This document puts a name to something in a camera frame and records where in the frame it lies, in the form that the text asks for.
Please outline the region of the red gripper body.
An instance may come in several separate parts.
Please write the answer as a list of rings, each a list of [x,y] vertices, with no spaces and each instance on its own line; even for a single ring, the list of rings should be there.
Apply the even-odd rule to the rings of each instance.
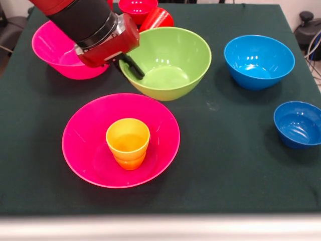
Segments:
[[[133,19],[111,12],[100,29],[75,45],[75,52],[85,65],[96,68],[138,46],[139,31]]]

